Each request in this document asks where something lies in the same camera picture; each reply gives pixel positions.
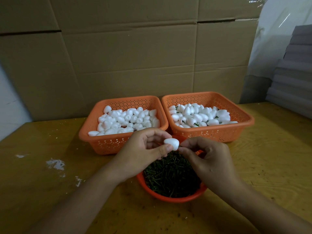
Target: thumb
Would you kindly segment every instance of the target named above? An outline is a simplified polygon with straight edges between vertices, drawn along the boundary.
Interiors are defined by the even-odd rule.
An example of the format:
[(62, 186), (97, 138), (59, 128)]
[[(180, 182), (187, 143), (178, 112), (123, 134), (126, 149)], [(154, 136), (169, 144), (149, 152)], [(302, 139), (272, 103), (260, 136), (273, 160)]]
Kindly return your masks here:
[(190, 162), (193, 168), (196, 168), (201, 163), (201, 158), (198, 157), (192, 150), (185, 148), (185, 147), (179, 147), (179, 152)]
[(155, 159), (157, 159), (159, 157), (163, 157), (167, 153), (171, 152), (173, 149), (174, 148), (171, 144), (164, 144), (164, 145), (161, 145), (157, 148), (151, 149), (151, 152), (153, 154), (153, 157), (155, 157)]

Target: person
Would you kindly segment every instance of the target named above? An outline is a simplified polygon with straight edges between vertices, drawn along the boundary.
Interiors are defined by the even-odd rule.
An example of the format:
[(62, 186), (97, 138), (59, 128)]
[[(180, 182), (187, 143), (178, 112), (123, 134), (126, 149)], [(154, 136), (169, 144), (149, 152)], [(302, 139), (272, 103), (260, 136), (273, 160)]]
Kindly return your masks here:
[[(85, 233), (115, 187), (166, 157), (172, 136), (156, 128), (136, 131), (115, 157), (88, 179), (65, 202), (39, 221), (28, 233)], [(180, 144), (198, 177), (226, 203), (245, 216), (261, 233), (312, 233), (312, 225), (268, 200), (238, 176), (224, 143), (192, 137)], [(201, 149), (204, 157), (193, 151)]]

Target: fingernail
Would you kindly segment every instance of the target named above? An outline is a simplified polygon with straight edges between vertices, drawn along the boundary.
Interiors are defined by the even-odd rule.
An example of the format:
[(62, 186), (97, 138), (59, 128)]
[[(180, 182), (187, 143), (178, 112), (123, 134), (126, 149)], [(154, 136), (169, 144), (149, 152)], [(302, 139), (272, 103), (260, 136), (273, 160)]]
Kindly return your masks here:
[(167, 145), (167, 147), (166, 147), (167, 152), (170, 152), (170, 151), (172, 151), (173, 149), (174, 149), (174, 148), (173, 148), (173, 146), (172, 146), (171, 144)]

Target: left arm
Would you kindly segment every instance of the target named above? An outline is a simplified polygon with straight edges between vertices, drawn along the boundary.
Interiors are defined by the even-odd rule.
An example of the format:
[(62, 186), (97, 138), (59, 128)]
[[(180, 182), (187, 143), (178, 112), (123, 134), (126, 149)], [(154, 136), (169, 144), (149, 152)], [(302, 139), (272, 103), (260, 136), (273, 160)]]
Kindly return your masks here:
[(109, 163), (27, 233), (85, 233), (120, 182), (137, 175), (156, 159), (166, 157), (173, 149), (172, 145), (158, 145), (166, 138), (171, 135), (156, 128), (133, 133)]

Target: right arm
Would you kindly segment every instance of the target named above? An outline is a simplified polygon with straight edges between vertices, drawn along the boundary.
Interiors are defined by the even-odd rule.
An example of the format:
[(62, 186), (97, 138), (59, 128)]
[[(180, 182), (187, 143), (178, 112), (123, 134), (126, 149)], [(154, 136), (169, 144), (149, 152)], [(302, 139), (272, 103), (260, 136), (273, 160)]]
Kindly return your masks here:
[[(312, 233), (309, 222), (276, 205), (240, 179), (226, 144), (192, 137), (180, 146), (179, 151), (189, 160), (205, 185), (261, 233)], [(204, 152), (197, 156), (193, 151), (199, 149)]]

